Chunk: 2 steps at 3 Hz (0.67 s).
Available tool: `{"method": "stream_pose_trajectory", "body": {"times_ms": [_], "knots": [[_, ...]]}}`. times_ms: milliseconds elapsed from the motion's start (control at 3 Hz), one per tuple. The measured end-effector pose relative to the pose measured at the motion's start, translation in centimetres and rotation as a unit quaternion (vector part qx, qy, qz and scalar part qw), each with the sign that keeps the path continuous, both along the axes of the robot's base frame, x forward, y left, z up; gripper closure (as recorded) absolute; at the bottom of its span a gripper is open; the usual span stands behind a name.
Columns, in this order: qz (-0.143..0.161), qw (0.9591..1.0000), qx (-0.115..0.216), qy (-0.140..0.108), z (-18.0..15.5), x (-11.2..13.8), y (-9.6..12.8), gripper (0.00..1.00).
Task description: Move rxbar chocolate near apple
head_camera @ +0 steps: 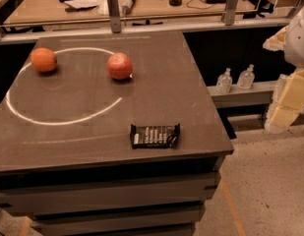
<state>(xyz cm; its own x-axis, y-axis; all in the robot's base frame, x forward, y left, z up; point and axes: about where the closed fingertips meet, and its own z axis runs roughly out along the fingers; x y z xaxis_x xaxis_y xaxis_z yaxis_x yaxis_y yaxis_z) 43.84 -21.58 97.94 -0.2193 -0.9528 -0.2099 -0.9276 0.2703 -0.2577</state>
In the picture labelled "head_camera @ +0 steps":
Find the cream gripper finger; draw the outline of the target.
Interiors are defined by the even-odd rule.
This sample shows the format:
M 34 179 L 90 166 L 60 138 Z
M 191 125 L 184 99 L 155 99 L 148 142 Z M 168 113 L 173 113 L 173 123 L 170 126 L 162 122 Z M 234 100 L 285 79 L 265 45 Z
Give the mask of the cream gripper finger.
M 283 27 L 276 34 L 267 38 L 263 43 L 263 48 L 269 51 L 281 51 L 284 49 L 285 35 L 288 27 Z
M 289 76 L 281 74 L 266 114 L 265 130 L 278 134 L 287 130 L 304 111 L 304 68 Z

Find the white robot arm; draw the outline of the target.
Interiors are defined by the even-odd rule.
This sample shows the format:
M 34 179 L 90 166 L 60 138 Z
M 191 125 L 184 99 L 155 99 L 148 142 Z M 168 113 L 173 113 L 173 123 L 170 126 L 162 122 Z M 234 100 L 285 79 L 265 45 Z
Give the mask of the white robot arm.
M 266 113 L 265 129 L 280 133 L 304 111 L 304 6 L 289 25 L 268 38 L 263 47 L 270 51 L 282 50 L 285 61 L 296 67 L 290 75 L 279 76 Z

